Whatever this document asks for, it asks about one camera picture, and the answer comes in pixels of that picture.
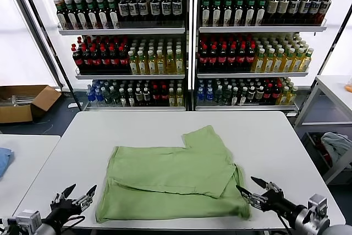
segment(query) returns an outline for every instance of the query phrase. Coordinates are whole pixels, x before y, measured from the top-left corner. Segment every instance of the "dark bottle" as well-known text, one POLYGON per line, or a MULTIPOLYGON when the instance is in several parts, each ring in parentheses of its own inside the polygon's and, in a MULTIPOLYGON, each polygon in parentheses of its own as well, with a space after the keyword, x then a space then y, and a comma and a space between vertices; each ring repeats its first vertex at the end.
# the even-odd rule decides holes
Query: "dark bottle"
POLYGON ((246 47, 246 45, 244 43, 242 43, 241 48, 239 49, 239 51, 236 55, 236 67, 237 68, 242 68, 244 66, 243 63, 244 63, 244 59, 246 56, 245 47, 246 47))
POLYGON ((67 8, 67 16, 70 20, 71 28, 74 30, 79 30, 77 10, 72 5, 72 0, 65 0, 67 8))
POLYGON ((286 17, 288 19, 292 19, 295 17, 296 13, 298 12, 300 2, 301 0, 290 0, 290 3, 288 4, 287 13, 286 13, 286 17))
POLYGON ((236 6, 233 10, 233 15, 232 15, 232 21, 234 26, 240 26, 241 25, 241 20, 242 20, 242 14, 243 14, 243 0, 237 0, 236 6))
POLYGON ((279 0, 279 4, 278 4, 277 10, 276 10, 276 17, 278 19, 282 19, 285 17, 289 3, 290 3, 289 0, 279 0))
POLYGON ((218 64, 220 69, 225 69, 226 68, 226 45, 222 45, 222 48, 219 52, 219 57, 218 57, 218 64))
POLYGON ((163 20, 168 21, 171 20, 171 1, 163 0, 161 3, 163 20))
POLYGON ((203 0, 202 6, 201 6, 202 27, 209 26, 209 16, 210 16, 209 0, 203 0))
POLYGON ((120 11, 120 20, 127 21, 129 19, 129 7, 126 0, 120 0, 118 3, 119 11, 120 11))
POLYGON ((267 87, 264 89, 264 94, 263 94, 263 99, 265 103, 270 103, 271 99, 271 87, 273 85, 272 84, 268 84, 267 87))
POLYGON ((160 21, 160 1, 152 0, 150 2, 150 9, 151 9, 151 20, 160 21))
POLYGON ((260 26, 263 23, 263 17, 265 14, 265 3, 266 0, 260 0, 259 5, 255 11, 253 24, 255 26, 260 26))
POLYGON ((266 12, 264 16, 266 19, 273 19, 275 17, 278 4, 279 4, 279 0, 268 0, 268 4, 266 7, 266 12))
POLYGON ((141 21, 147 21, 149 17, 148 3, 146 0, 138 1, 139 17, 141 21))
POLYGON ((248 0, 247 2, 247 6, 245 8, 245 15, 243 16, 245 26, 253 25, 253 16, 255 11, 254 4, 255 0, 248 0))

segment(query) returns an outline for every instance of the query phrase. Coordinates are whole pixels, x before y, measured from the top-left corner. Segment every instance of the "bottle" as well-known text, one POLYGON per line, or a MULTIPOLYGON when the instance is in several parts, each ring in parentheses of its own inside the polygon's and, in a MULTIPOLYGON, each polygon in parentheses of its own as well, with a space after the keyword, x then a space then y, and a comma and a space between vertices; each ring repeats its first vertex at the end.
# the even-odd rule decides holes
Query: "bottle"
POLYGON ((240 106, 243 105, 246 102, 247 91, 248 91, 248 88, 246 86, 243 86, 242 92, 241 92, 241 95, 240 95, 240 102, 239 102, 240 106))
POLYGON ((285 102, 286 105, 293 105, 294 104, 296 96, 297 96, 297 90, 298 90, 297 86, 292 87, 292 91, 287 96, 287 99, 285 102))
POLYGON ((253 24, 255 26, 261 26, 263 23, 263 17, 265 13, 265 7, 264 7, 265 3, 266 3, 266 0, 260 0, 258 8, 255 10, 255 15, 254 15, 255 20, 253 21, 253 24))
POLYGON ((147 60, 143 54, 143 51, 138 51, 138 66, 139 71, 141 74, 148 74, 149 73, 149 66, 147 60))
POLYGON ((214 6, 212 8, 212 13, 213 13, 213 18, 212 18, 212 26, 213 27, 218 27, 219 26, 219 21, 220 21, 220 3, 221 0, 214 0, 214 6))
POLYGON ((243 13, 243 0, 237 0, 236 7, 233 10, 233 25, 240 26, 243 13))
POLYGON ((271 72, 272 73, 278 73, 279 72, 280 66, 282 64, 284 51, 285 50, 282 49, 282 48, 279 48, 277 50, 277 55, 276 55, 276 58, 273 61, 272 68, 271 68, 271 72))
POLYGON ((225 1, 224 13, 223 13, 223 26, 227 27, 230 25, 232 12, 232 0, 225 1))
POLYGON ((236 106, 237 105, 237 98, 238 98, 238 87, 235 86, 232 88, 232 98, 231 98, 231 106, 236 106))
POLYGON ((299 67, 301 66, 301 63, 303 61, 303 56, 304 56, 304 49, 303 48, 299 48, 295 58, 292 61, 291 67, 289 69, 289 72, 293 72, 296 73, 299 71, 299 67))
POLYGON ((267 85, 267 87, 264 89, 264 93, 263 93, 263 99, 265 103, 269 103, 270 102, 270 96, 271 96, 271 87, 273 85, 271 83, 269 83, 267 85))
POLYGON ((208 27, 209 24, 209 0, 203 0, 201 6, 201 15, 202 15, 202 27, 208 27))
POLYGON ((288 86, 285 86, 283 92, 279 95, 275 105, 284 105, 288 96, 288 86))
POLYGON ((248 4, 246 7, 245 11, 245 16, 244 16, 244 25, 245 26, 251 26, 253 25, 253 15, 255 11, 254 7, 255 0, 248 0, 248 4))
POLYGON ((310 64, 310 62, 312 61, 312 53, 313 53, 314 49, 313 48, 309 48, 307 50, 306 56, 303 59, 300 67, 299 67, 299 72, 305 72, 308 69, 308 66, 310 64))

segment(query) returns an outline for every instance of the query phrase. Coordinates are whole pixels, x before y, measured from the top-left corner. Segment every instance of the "white wall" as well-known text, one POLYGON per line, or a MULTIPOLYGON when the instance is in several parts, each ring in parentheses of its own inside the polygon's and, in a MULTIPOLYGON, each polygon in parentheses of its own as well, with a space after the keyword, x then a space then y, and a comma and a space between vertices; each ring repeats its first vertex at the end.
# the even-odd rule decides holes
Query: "white wall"
POLYGON ((0 44, 0 86, 57 86, 14 0, 1 0, 0 44))

